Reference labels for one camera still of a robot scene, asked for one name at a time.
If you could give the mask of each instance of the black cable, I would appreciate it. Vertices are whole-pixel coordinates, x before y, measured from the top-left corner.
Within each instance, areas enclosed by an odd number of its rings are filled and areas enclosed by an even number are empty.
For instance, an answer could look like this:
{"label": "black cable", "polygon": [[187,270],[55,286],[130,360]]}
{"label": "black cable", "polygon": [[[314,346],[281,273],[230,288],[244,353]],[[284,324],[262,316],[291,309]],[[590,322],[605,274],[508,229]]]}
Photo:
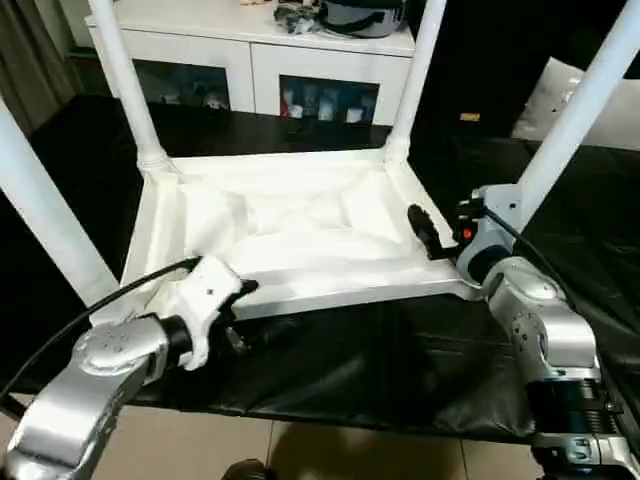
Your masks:
{"label": "black cable", "polygon": [[536,248],[536,246],[527,240],[524,235],[518,232],[515,228],[513,228],[506,220],[504,220],[500,215],[491,210],[488,207],[484,207],[484,214],[497,223],[500,227],[502,227],[509,235],[515,238],[518,242],[525,246],[529,253],[533,254],[536,259],[542,264],[542,266],[547,270],[547,274],[552,277],[556,283],[560,286],[560,288],[564,291],[565,298],[567,300],[567,304],[572,310],[577,311],[576,302],[571,296],[571,291],[567,286],[567,283],[563,280],[562,276],[558,273],[558,271],[551,265],[551,262],[547,260],[547,258],[543,255],[543,253]]}
{"label": "black cable", "polygon": [[82,312],[76,318],[71,320],[64,327],[62,327],[55,335],[53,335],[51,338],[49,338],[49,340],[47,340],[38,350],[36,350],[36,352],[33,355],[31,355],[27,359],[26,362],[24,362],[22,364],[22,366],[18,369],[18,371],[15,373],[15,375],[13,377],[11,377],[11,380],[9,380],[7,382],[7,384],[4,386],[4,388],[2,389],[2,392],[0,392],[0,402],[2,402],[4,400],[4,398],[11,392],[11,389],[15,386],[16,382],[20,379],[20,377],[24,374],[24,372],[36,360],[38,360],[40,355],[42,355],[42,353],[47,348],[49,348],[51,345],[53,345],[54,343],[56,343],[57,341],[62,339],[67,333],[69,333],[73,329],[73,327],[78,325],[84,319],[88,318],[90,315],[93,315],[94,313],[96,313],[101,308],[106,307],[111,302],[114,302],[115,300],[117,300],[120,297],[126,295],[127,293],[135,290],[138,287],[141,287],[145,283],[149,283],[150,281],[155,280],[156,278],[162,277],[163,275],[166,275],[167,273],[171,273],[174,270],[178,270],[180,268],[185,268],[185,269],[187,269],[189,271],[193,270],[196,267],[196,265],[198,264],[199,261],[200,261],[200,257],[193,257],[193,258],[186,258],[184,260],[180,260],[179,262],[176,262],[176,263],[172,263],[171,265],[168,265],[168,266],[166,266],[164,268],[161,268],[160,270],[156,270],[153,273],[145,275],[144,277],[141,277],[141,278],[131,282],[129,285],[125,285],[124,287],[116,290],[115,292],[113,292],[113,293],[107,295],[106,297],[104,297],[102,300],[99,300],[96,303],[94,303],[93,305],[91,305],[90,307],[88,307],[84,312]]}

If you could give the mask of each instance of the black tablecloth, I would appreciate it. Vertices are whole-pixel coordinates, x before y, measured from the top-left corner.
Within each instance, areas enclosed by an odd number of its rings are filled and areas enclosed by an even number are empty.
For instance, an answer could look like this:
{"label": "black tablecloth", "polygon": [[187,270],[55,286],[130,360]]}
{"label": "black tablecloth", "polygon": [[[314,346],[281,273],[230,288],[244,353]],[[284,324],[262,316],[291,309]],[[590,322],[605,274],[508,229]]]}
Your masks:
{"label": "black tablecloth", "polygon": [[[387,132],[176,106],[154,106],[152,115],[173,156],[371,147]],[[415,136],[411,163],[446,216],[471,188],[517,179],[535,149],[517,140]],[[77,97],[32,143],[120,274],[142,180],[119,104]],[[640,155],[583,148],[578,157],[526,234],[575,290],[624,400],[626,430],[640,445]],[[10,280],[0,337],[6,379],[82,305],[6,200],[0,221]],[[507,442],[531,432],[506,337],[482,303],[409,299],[252,320],[239,329],[254,345],[248,356],[174,371],[136,402]],[[20,389],[35,391],[62,368],[80,331],[43,357]]]}

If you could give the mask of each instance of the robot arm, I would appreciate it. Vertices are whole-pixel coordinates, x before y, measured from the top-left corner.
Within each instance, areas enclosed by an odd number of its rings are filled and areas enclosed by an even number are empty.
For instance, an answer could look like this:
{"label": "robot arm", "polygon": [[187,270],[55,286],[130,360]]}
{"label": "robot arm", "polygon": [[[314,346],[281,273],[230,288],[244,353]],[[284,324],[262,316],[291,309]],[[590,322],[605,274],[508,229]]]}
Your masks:
{"label": "robot arm", "polygon": [[[69,365],[28,408],[5,459],[8,478],[90,478],[122,406],[167,369],[192,370],[208,358],[212,324],[255,290],[215,257],[170,285],[159,318],[102,324],[82,335]],[[231,327],[226,327],[231,335]]]}
{"label": "robot arm", "polygon": [[440,247],[418,207],[409,220],[430,256],[457,257],[461,275],[482,285],[511,340],[535,424],[532,451],[545,479],[640,480],[602,381],[593,330],[556,281],[512,254],[513,232],[523,227],[517,186],[484,187],[472,196],[460,205],[456,251]]}
{"label": "robot arm", "polygon": [[593,331],[558,285],[510,257],[495,264],[483,288],[514,347],[536,428],[532,451],[545,478],[640,479],[601,378]]}

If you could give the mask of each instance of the wall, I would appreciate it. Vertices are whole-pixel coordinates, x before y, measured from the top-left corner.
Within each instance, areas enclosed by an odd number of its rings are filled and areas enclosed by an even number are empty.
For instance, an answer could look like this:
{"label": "wall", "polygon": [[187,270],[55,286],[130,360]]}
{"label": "wall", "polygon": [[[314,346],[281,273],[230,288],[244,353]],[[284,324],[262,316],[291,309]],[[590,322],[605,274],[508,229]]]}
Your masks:
{"label": "wall", "polygon": [[60,0],[34,0],[34,2],[51,36],[51,40],[53,40],[60,55],[64,57],[73,48],[74,42],[69,25],[62,12]]}
{"label": "wall", "polygon": [[87,0],[58,0],[67,17],[67,22],[73,35],[76,46],[93,47],[89,29],[84,23],[84,17],[91,13]]}

